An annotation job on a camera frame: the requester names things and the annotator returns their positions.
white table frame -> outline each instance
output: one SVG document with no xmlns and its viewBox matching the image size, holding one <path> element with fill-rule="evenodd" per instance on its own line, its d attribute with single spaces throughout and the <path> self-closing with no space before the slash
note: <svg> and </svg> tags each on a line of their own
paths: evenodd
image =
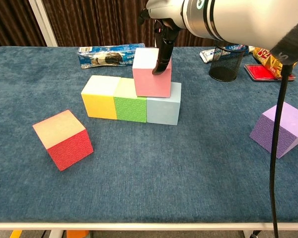
<svg viewBox="0 0 298 238">
<path fill-rule="evenodd" d="M 281 231 L 298 231 L 298 223 L 278 223 Z M 0 230 L 90 231 L 271 231 L 272 223 L 0 223 Z"/>
</svg>

table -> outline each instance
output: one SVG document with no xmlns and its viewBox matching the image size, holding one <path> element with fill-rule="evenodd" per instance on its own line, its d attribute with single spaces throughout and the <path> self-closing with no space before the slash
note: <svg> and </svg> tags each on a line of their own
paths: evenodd
<svg viewBox="0 0 298 238">
<path fill-rule="evenodd" d="M 72 47 L 0 47 L 0 229 L 271 230 L 269 153 L 249 138 L 280 84 L 208 76 L 201 47 L 175 48 L 182 83 L 178 126 L 88 118 L 80 92 L 91 75 Z M 286 102 L 298 108 L 297 79 Z M 32 125 L 66 109 L 95 152 L 59 172 Z M 279 228 L 298 230 L 298 146 L 277 161 Z"/>
</svg>

yellow cube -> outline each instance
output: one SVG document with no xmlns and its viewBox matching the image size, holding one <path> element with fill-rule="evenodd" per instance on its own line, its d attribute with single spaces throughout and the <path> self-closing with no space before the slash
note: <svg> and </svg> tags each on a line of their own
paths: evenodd
<svg viewBox="0 0 298 238">
<path fill-rule="evenodd" d="M 120 77 L 93 75 L 81 92 L 87 115 L 117 119 L 114 94 Z"/>
</svg>

robot arm logo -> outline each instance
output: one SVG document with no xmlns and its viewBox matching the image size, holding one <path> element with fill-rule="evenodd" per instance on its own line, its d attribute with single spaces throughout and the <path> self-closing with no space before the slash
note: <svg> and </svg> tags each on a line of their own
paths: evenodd
<svg viewBox="0 0 298 238">
<path fill-rule="evenodd" d="M 200 10 L 204 5 L 205 0 L 198 0 L 197 1 L 197 9 Z"/>
</svg>

red cube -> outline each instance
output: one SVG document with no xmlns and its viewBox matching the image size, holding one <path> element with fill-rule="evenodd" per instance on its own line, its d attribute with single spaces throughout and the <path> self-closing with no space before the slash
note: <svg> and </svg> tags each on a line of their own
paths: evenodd
<svg viewBox="0 0 298 238">
<path fill-rule="evenodd" d="M 60 171 L 93 153 L 85 127 L 66 110 L 33 128 Z"/>
</svg>

